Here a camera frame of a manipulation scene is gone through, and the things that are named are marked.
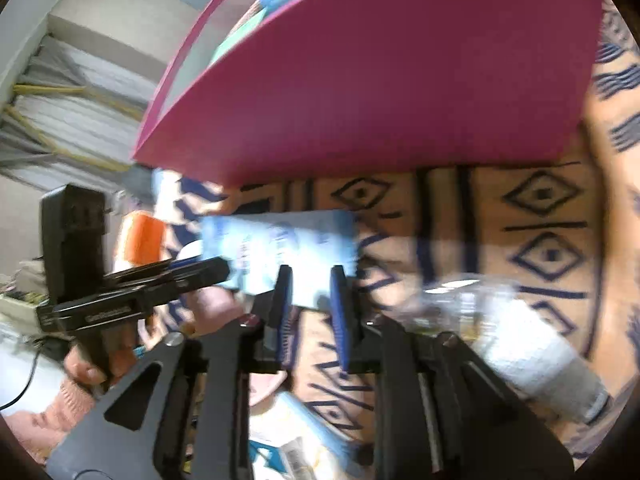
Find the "black wire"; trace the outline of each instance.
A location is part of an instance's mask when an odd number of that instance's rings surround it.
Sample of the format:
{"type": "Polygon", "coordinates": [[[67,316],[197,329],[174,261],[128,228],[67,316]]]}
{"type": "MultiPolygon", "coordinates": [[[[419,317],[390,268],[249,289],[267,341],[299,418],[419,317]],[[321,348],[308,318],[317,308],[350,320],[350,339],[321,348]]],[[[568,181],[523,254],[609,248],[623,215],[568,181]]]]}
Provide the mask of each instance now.
{"type": "Polygon", "coordinates": [[[36,350],[36,355],[34,355],[34,357],[33,357],[33,364],[31,365],[31,372],[29,373],[29,379],[27,380],[27,384],[25,384],[23,390],[18,394],[17,397],[15,397],[14,400],[11,400],[10,402],[0,406],[0,412],[2,410],[5,410],[5,409],[10,408],[11,406],[13,406],[27,392],[27,390],[29,389],[29,386],[31,386],[31,381],[33,381],[33,376],[36,373],[36,365],[38,364],[38,357],[40,357],[40,353],[41,352],[42,352],[42,345],[39,345],[38,349],[36,350]]]}

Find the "black cable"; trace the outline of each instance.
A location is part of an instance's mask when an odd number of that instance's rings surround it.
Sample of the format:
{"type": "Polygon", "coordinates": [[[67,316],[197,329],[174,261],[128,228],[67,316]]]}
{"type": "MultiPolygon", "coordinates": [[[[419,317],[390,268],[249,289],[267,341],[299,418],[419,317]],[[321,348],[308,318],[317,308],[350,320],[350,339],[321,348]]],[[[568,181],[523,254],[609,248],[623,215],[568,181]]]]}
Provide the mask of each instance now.
{"type": "Polygon", "coordinates": [[[25,384],[23,390],[18,394],[17,397],[15,397],[14,400],[11,400],[10,402],[0,406],[0,412],[2,410],[5,410],[5,409],[10,408],[11,406],[13,406],[16,402],[18,402],[22,398],[22,396],[29,389],[29,386],[31,386],[31,381],[33,381],[33,376],[36,373],[36,365],[38,364],[38,357],[40,357],[40,352],[42,352],[42,345],[41,344],[38,345],[38,349],[36,350],[36,355],[34,355],[34,357],[33,357],[33,364],[31,365],[31,372],[29,373],[29,379],[27,380],[27,384],[25,384]]]}

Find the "fingernail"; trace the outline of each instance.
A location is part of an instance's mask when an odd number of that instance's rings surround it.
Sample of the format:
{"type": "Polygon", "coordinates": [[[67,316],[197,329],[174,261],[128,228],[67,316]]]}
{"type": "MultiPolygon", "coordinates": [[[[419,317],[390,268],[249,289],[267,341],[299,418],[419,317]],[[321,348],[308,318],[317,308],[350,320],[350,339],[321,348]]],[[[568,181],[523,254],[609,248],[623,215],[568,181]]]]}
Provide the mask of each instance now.
{"type": "Polygon", "coordinates": [[[100,384],[107,380],[107,376],[98,368],[89,368],[86,374],[92,383],[100,384]]]}

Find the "magenta storage bin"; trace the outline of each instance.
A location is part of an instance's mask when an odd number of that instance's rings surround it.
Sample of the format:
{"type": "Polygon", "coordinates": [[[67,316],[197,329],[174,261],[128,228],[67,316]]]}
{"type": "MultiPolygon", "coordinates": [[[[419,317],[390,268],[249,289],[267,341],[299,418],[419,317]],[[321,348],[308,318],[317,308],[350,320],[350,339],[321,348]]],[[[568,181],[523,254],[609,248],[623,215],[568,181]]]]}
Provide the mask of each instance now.
{"type": "Polygon", "coordinates": [[[580,120],[602,12],[601,0],[293,0],[177,85],[222,1],[167,68],[135,158],[225,186],[551,160],[580,120]]]}

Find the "pink handle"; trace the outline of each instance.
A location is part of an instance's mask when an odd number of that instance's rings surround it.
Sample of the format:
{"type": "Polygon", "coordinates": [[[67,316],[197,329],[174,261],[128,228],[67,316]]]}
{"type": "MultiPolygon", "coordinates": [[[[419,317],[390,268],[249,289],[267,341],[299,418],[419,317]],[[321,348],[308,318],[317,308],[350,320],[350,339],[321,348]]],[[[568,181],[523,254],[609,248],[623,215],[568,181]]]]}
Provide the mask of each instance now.
{"type": "Polygon", "coordinates": [[[164,75],[160,80],[158,88],[156,88],[156,93],[151,101],[151,104],[146,109],[145,115],[142,119],[142,126],[140,127],[138,142],[136,143],[136,150],[151,134],[153,129],[156,127],[156,124],[158,124],[160,110],[162,109],[164,100],[166,99],[166,96],[169,93],[172,84],[174,83],[175,75],[178,73],[178,70],[180,70],[182,63],[191,50],[193,43],[195,43],[195,41],[198,39],[202,29],[209,20],[209,17],[224,1],[225,0],[211,0],[209,2],[207,7],[205,7],[205,9],[200,13],[200,16],[198,16],[196,23],[188,33],[187,37],[184,40],[184,43],[180,46],[180,49],[178,49],[178,53],[175,55],[174,59],[171,61],[171,63],[169,63],[167,69],[164,71],[164,75]]]}

